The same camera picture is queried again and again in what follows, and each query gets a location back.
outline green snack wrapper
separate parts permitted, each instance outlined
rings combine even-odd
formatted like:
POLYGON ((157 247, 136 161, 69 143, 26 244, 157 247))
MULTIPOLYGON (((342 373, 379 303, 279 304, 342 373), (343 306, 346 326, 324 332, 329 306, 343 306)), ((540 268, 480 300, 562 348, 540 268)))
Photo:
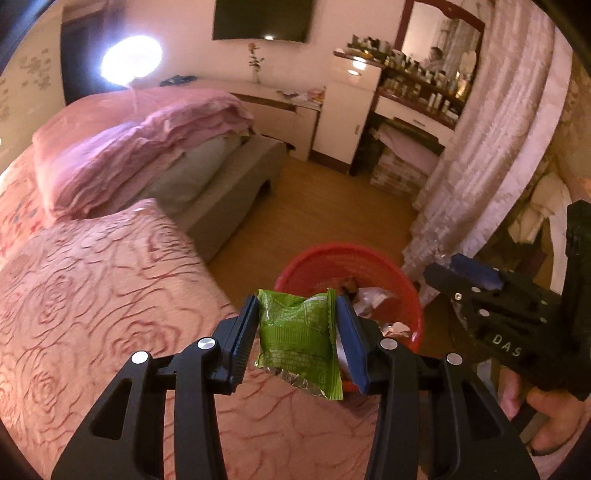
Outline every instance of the green snack wrapper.
POLYGON ((309 299, 259 290, 260 368, 328 400, 343 399, 336 353, 336 293, 309 299))

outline cabinet door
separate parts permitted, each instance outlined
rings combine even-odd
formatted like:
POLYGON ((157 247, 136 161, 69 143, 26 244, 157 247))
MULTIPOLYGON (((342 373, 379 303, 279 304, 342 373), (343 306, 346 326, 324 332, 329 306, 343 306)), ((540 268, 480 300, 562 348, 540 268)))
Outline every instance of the cabinet door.
POLYGON ((368 90, 329 84, 313 149, 351 165, 373 98, 368 90))

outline gray bed frame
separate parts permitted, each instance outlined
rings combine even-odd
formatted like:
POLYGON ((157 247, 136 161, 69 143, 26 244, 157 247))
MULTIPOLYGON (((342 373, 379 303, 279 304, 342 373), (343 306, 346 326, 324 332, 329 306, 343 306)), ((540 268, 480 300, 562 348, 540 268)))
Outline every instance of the gray bed frame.
POLYGON ((253 135, 232 153, 212 181, 175 223, 209 262, 244 220, 260 191, 283 168, 287 147, 273 138, 253 135))

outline folded blanket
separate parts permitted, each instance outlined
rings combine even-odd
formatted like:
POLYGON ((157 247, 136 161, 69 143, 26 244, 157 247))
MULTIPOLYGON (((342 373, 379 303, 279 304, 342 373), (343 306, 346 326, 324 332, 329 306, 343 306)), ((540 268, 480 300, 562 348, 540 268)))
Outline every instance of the folded blanket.
POLYGON ((33 136, 43 206, 55 220, 84 218, 134 176, 139 191, 186 150, 251 125, 240 100, 221 90, 158 87, 85 97, 33 136))

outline rose pattern bedspread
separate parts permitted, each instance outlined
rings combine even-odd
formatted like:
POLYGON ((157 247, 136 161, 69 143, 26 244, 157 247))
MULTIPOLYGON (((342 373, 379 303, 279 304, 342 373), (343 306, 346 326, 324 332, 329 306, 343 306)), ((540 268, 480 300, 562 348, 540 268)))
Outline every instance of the rose pattern bedspread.
POLYGON ((0 270, 14 252, 52 223, 37 189, 31 146, 0 176, 0 270))
MULTIPOLYGON (((188 237, 150 200, 42 231, 0 271, 0 298, 0 419, 44 479, 135 351, 179 352, 235 312, 188 237)), ((236 394, 216 398, 228 477, 363 478, 377 406, 312 397, 251 362, 236 394)))

